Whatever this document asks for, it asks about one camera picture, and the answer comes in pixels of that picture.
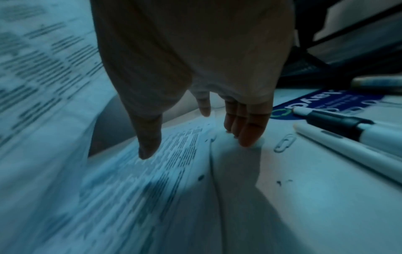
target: white pen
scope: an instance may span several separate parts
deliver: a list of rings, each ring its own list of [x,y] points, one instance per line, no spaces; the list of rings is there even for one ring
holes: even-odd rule
[[[312,108],[294,107],[293,113],[311,125],[402,158],[401,127]]]
[[[402,184],[402,160],[400,158],[376,151],[369,146],[313,125],[296,123],[293,128],[297,133]]]

